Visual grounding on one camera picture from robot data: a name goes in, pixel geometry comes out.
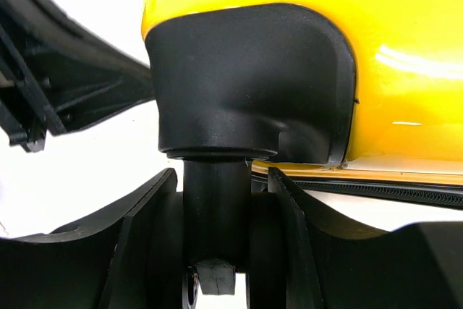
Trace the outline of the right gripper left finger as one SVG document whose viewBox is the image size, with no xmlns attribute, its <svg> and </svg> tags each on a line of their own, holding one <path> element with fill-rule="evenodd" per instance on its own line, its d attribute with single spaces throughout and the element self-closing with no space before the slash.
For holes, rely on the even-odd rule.
<svg viewBox="0 0 463 309">
<path fill-rule="evenodd" d="M 176 308 L 177 186 L 165 169 L 49 234 L 1 241 L 3 308 Z"/>
</svg>

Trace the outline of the yellow hard-shell suitcase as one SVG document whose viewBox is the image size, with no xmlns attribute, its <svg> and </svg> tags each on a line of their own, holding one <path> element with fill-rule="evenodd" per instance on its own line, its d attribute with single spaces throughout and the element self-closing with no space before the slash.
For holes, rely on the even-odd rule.
<svg viewBox="0 0 463 309">
<path fill-rule="evenodd" d="M 462 0 L 145 0 L 141 30 L 184 163 L 176 308 L 238 273 L 249 308 L 290 308 L 272 168 L 317 200 L 462 210 Z"/>
</svg>

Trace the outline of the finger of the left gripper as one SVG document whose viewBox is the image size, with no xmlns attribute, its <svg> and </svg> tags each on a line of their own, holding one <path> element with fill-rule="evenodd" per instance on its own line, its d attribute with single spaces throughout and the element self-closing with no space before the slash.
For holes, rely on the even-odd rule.
<svg viewBox="0 0 463 309">
<path fill-rule="evenodd" d="M 44 149 L 154 99 L 150 70 L 70 19 L 52 0 L 1 0 L 1 129 Z"/>
</svg>

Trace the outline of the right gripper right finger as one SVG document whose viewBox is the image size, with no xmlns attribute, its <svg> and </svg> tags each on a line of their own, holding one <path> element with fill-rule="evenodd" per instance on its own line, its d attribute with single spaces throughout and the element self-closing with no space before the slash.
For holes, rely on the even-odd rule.
<svg viewBox="0 0 463 309">
<path fill-rule="evenodd" d="M 327 206 L 279 169 L 268 172 L 286 234 L 290 308 L 460 308 L 462 223 L 392 232 Z"/>
</svg>

